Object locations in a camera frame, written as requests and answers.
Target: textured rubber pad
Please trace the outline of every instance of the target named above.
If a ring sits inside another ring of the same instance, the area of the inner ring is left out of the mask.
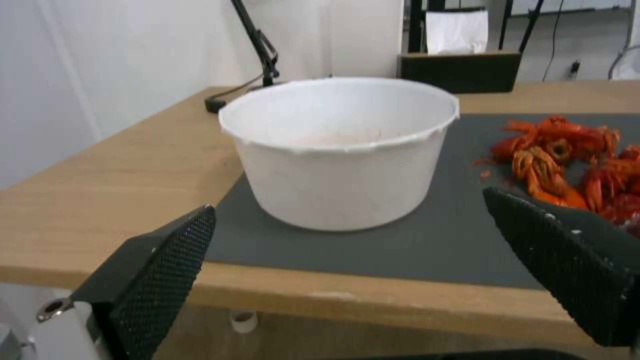
[[[484,191],[489,212],[531,274],[598,344],[631,345],[639,322],[640,239],[594,213]]]

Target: gray mat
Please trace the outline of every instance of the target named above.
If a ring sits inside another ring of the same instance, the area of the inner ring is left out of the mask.
[[[438,160],[426,199],[391,224],[350,233],[299,229],[259,208],[243,176],[216,209],[218,223],[208,261],[342,274],[424,279],[540,289],[512,253],[487,212],[486,186],[508,186],[508,165],[473,165],[509,136],[507,119],[538,121],[545,115],[465,115],[455,122]],[[639,115],[569,115],[589,126],[607,124],[623,143],[640,143]],[[572,166],[576,181],[584,165]],[[482,179],[480,173],[490,170]]]

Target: white bowl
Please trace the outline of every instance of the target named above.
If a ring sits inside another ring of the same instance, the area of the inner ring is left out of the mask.
[[[220,111],[260,206],[289,224],[348,231],[398,219],[429,190],[458,99],[399,79],[295,81]]]

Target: crawfish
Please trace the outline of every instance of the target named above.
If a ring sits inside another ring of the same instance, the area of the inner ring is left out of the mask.
[[[542,148],[534,146],[513,155],[513,173],[526,179],[527,191],[535,199],[568,208],[587,209],[580,193],[564,179],[564,170]]]
[[[601,154],[613,158],[620,140],[617,129],[605,126],[592,129],[559,116],[548,117],[539,124],[512,120],[504,130],[523,134],[505,139],[491,148],[497,161],[508,161],[516,151],[538,145],[559,164],[575,158],[595,163]]]

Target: black stand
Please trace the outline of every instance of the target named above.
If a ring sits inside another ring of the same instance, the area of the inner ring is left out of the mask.
[[[249,13],[246,11],[242,0],[231,0],[231,3],[234,5],[236,13],[244,26],[244,30],[249,36],[249,40],[251,40],[251,44],[253,45],[255,52],[258,54],[258,58],[262,64],[262,87],[271,86],[273,85],[273,79],[280,76],[278,69],[276,69],[278,52],[273,45],[271,45],[271,42],[263,32],[260,29],[255,28],[255,25],[253,25],[253,21],[251,20]],[[223,92],[222,94],[230,94],[233,91],[244,88],[246,85],[248,84],[240,86],[239,88],[233,89],[229,92]],[[218,99],[222,94],[212,95],[205,99],[204,104],[208,112],[217,114],[220,109],[227,104],[226,101]]]
[[[524,49],[527,47],[527,43],[529,42],[529,37],[531,36],[531,32],[533,31],[533,27],[536,25],[536,21],[538,21],[538,17],[540,17],[540,9],[542,8],[542,3],[545,0],[538,0],[538,4],[536,5],[535,10],[529,12],[529,25],[527,25],[527,29],[524,31],[524,36],[522,37],[522,42],[520,43],[520,48],[518,51],[522,54]]]

